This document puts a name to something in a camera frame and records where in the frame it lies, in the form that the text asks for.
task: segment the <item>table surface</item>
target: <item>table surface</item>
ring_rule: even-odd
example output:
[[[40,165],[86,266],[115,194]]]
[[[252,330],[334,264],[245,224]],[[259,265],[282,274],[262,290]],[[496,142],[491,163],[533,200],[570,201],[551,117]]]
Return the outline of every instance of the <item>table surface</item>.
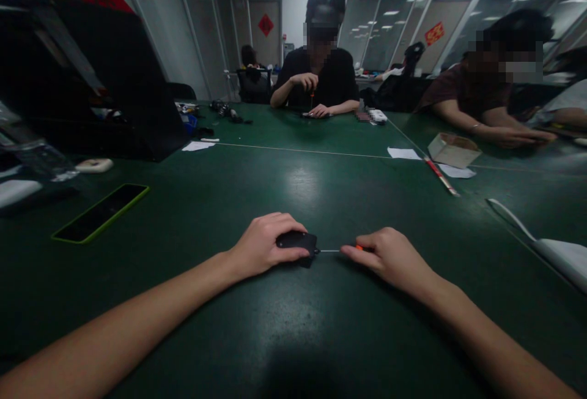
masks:
[[[290,212],[338,249],[393,226],[428,263],[583,395],[587,302],[494,213],[497,198],[537,237],[587,244],[587,151],[557,141],[528,156],[480,144],[452,197],[419,161],[446,126],[388,113],[315,121],[235,105],[252,125],[205,110],[221,143],[161,163],[115,160],[76,179],[80,195],[0,219],[3,355],[26,357],[124,300],[233,246],[250,220]],[[150,193],[88,245],[50,235],[123,183]],[[491,397],[487,383],[422,306],[338,253],[310,270],[277,267],[202,307],[112,397]]]

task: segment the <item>small box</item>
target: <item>small box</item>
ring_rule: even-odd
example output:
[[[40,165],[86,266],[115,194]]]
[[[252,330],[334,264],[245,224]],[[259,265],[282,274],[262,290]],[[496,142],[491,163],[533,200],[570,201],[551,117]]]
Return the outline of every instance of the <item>small box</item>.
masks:
[[[472,140],[447,133],[438,133],[428,151],[432,160],[456,168],[466,168],[481,155],[481,150]]]

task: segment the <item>water bottle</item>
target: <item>water bottle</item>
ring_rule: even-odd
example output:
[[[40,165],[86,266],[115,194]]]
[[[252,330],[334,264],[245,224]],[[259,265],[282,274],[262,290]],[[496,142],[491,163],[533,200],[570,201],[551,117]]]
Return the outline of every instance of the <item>water bottle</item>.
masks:
[[[36,135],[0,101],[0,146],[14,154],[35,173],[51,182],[63,182],[79,174],[73,165],[45,139]]]

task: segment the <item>paper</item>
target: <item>paper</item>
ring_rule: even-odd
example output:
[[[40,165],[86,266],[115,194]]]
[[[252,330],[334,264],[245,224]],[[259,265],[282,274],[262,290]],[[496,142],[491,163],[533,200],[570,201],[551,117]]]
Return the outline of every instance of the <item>paper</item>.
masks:
[[[198,151],[204,148],[209,148],[214,145],[216,144],[212,142],[190,142],[185,147],[183,147],[182,151]]]
[[[470,179],[471,177],[477,175],[477,173],[469,170],[468,168],[456,168],[454,166],[445,165],[444,163],[439,163],[438,166],[447,176],[455,177],[457,179]]]
[[[408,158],[412,160],[422,160],[421,157],[418,156],[413,149],[399,149],[388,147],[387,152],[393,158]]]

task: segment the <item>hand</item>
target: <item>hand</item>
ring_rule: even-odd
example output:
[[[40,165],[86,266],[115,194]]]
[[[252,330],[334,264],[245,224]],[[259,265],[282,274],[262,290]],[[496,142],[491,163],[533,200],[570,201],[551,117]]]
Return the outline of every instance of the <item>hand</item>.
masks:
[[[227,252],[238,276],[245,279],[262,274],[278,263],[309,256],[304,248],[279,248],[275,244],[278,236],[292,230],[308,232],[289,214],[274,212],[255,218],[238,243]]]
[[[301,73],[299,75],[292,76],[289,81],[293,85],[301,85],[304,91],[316,90],[318,86],[318,76],[313,73]]]
[[[392,228],[356,238],[356,243],[375,252],[342,246],[341,252],[351,260],[367,266],[383,280],[416,299],[433,294],[442,278],[436,274],[410,241]]]
[[[309,111],[312,113],[312,117],[327,117],[330,113],[330,107],[326,105],[320,104],[319,106],[315,106],[312,110]]]
[[[496,144],[502,148],[513,149],[520,146],[539,144],[539,141],[543,141],[546,137],[542,133],[544,132],[516,130],[509,127],[488,127],[483,125],[475,134],[483,140]]]

